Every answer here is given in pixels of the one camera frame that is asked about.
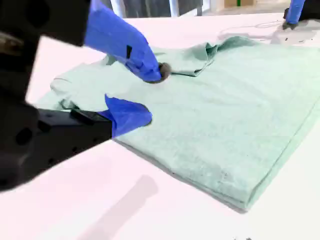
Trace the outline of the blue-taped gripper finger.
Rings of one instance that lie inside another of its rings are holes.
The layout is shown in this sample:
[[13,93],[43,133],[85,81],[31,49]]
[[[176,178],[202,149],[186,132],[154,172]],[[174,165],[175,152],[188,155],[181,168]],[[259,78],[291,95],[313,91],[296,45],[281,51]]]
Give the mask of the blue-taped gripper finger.
[[152,122],[141,104],[104,96],[103,111],[81,110],[74,103],[62,110],[39,110],[37,164],[56,165]]
[[145,36],[102,1],[41,0],[39,8],[44,35],[108,54],[148,83],[171,74],[171,66],[158,62]]
[[282,29],[294,29],[299,23],[305,0],[291,0],[288,10],[285,12]]

